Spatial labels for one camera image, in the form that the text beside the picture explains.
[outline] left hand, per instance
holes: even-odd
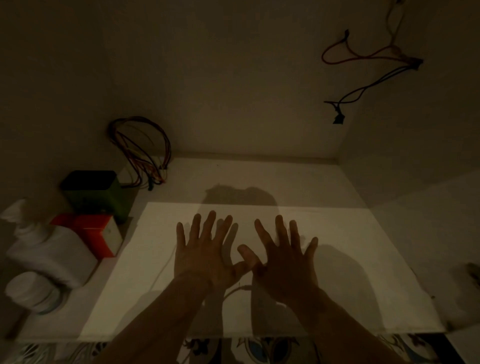
[[[208,280],[211,290],[227,289],[250,271],[247,263],[239,262],[227,266],[222,258],[222,245],[233,218],[228,215],[216,235],[212,238],[212,227],[216,212],[210,211],[200,234],[200,214],[193,217],[188,243],[185,244],[185,232],[181,222],[177,224],[177,251],[175,253],[174,275],[184,273],[200,275]]]

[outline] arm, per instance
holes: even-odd
[[[211,211],[200,234],[195,215],[185,243],[177,225],[174,279],[95,359],[95,364],[176,363],[181,344],[205,297],[236,283],[250,269],[245,262],[227,266],[221,256],[223,240],[232,224],[227,216],[215,238]]]
[[[312,239],[303,254],[295,221],[290,222],[291,244],[280,215],[276,218],[279,246],[273,243],[259,220],[255,221],[255,229],[265,246],[267,264],[262,265],[245,245],[239,246],[239,253],[272,298],[292,309],[328,363],[405,364],[318,288],[313,267],[317,238]]]

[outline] white wall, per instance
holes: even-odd
[[[71,170],[123,165],[105,137],[115,99],[97,24],[90,1],[0,3],[0,210],[27,196],[45,218],[67,208],[57,186]],[[0,222],[2,292],[12,233]],[[0,337],[18,313],[0,294]]]
[[[476,1],[411,1],[399,42],[418,72],[369,90],[341,166],[453,327],[480,321]]]
[[[360,53],[388,42],[389,0],[99,4],[125,114],[160,123],[183,152],[335,157],[356,106],[333,125],[323,101],[368,83],[375,67],[328,66],[321,54],[347,28]]]

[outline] right hand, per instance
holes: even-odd
[[[301,252],[297,223],[290,221],[291,244],[283,223],[283,217],[275,219],[279,246],[276,246],[270,234],[260,220],[255,220],[255,229],[265,246],[267,263],[263,265],[258,256],[246,245],[240,245],[238,251],[253,271],[254,278],[273,299],[293,308],[305,293],[318,286],[313,267],[313,255],[318,246],[318,238],[313,238],[305,254]]]

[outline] green box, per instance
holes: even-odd
[[[112,170],[74,170],[60,189],[77,214],[109,214],[117,224],[128,218],[131,204]]]

